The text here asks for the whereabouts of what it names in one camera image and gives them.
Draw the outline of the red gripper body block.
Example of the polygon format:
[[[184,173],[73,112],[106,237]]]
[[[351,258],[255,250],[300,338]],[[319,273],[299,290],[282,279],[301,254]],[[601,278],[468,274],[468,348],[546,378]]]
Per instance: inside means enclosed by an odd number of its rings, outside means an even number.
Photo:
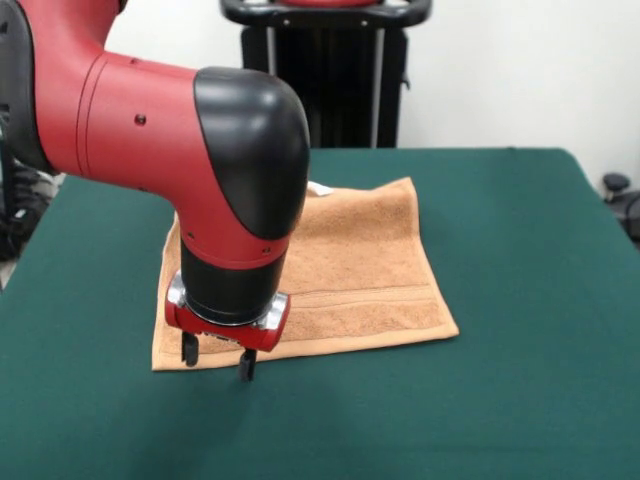
[[[277,292],[265,313],[246,325],[216,324],[198,316],[186,303],[186,287],[180,272],[176,272],[167,288],[164,316],[166,323],[193,335],[207,334],[239,344],[246,349],[271,352],[282,336],[291,299]]]

